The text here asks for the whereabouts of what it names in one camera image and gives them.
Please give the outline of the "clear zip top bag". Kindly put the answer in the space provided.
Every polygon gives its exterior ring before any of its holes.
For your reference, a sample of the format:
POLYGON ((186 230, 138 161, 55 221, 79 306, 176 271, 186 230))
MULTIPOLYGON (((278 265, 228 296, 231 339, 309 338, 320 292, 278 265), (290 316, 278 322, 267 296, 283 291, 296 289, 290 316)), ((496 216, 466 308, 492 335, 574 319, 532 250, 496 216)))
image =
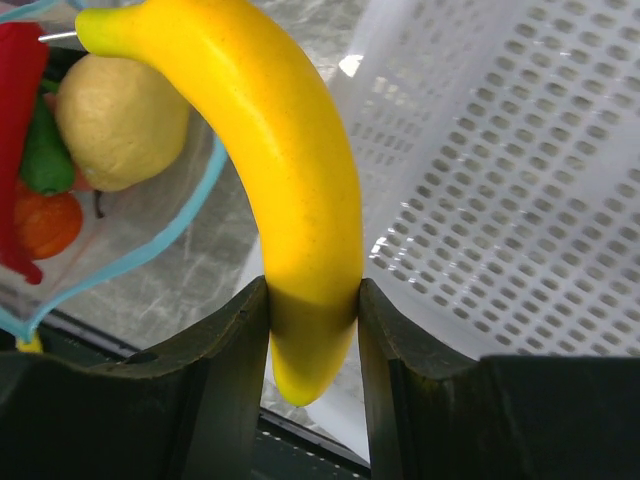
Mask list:
MULTIPOLYGON (((48 47, 48 60, 39 87, 46 90, 44 98, 54 118, 63 78, 90 54, 75 35, 76 17, 87 8, 85 1, 5 1, 1 5, 1 25, 36 23, 43 30, 39 41, 48 47)), ((43 273, 37 285, 1 265, 2 331, 32 340, 40 322, 61 303, 162 253, 192 222, 225 161, 221 143, 192 107, 180 155, 148 180, 116 192, 95 190, 72 160, 75 181, 68 193, 81 205, 81 232, 60 254, 31 259, 43 273)))

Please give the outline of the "red chili pepper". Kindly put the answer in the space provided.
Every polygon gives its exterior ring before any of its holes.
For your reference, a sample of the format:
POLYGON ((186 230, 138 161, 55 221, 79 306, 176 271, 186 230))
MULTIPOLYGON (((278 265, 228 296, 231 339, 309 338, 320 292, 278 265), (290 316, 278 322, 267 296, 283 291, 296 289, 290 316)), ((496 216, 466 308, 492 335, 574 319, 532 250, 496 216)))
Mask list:
POLYGON ((1 25, 1 265, 37 285, 43 273, 19 241, 16 185, 37 90, 48 60, 36 23, 1 25))

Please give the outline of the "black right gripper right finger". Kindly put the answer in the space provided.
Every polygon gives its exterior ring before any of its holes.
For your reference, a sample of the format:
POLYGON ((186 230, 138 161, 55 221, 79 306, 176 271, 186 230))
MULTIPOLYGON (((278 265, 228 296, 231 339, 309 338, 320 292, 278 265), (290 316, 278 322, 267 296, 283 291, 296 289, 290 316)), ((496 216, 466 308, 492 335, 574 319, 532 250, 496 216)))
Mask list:
POLYGON ((635 479, 639 362, 449 348, 364 280, 361 360, 375 479, 635 479))

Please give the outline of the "yellow lemon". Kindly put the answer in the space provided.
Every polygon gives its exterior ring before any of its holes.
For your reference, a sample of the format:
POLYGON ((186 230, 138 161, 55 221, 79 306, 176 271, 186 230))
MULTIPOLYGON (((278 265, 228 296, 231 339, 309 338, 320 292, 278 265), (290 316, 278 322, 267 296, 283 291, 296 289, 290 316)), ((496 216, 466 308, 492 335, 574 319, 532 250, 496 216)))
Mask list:
POLYGON ((95 190, 116 192, 167 169, 186 142, 191 106, 159 72, 88 54, 63 78, 55 118, 95 190))

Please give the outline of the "yellow banana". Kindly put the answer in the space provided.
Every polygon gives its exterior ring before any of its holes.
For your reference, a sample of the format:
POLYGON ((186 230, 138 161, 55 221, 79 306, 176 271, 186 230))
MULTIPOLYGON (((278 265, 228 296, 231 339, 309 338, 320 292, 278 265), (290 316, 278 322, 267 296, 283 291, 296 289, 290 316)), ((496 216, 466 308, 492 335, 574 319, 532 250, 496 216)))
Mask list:
POLYGON ((159 70, 220 138, 260 234, 276 384, 312 403, 351 343, 364 260, 355 160, 323 79, 248 1, 87 9, 75 29, 93 54, 159 70))

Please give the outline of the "green chili pepper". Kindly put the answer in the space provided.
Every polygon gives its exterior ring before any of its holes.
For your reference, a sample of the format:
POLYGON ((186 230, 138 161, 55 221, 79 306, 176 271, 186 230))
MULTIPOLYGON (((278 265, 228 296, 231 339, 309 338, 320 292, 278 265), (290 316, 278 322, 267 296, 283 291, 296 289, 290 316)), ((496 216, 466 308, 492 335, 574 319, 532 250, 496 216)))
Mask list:
POLYGON ((39 87, 20 165, 20 178, 33 192, 45 196, 71 190, 75 167, 55 118, 39 87))

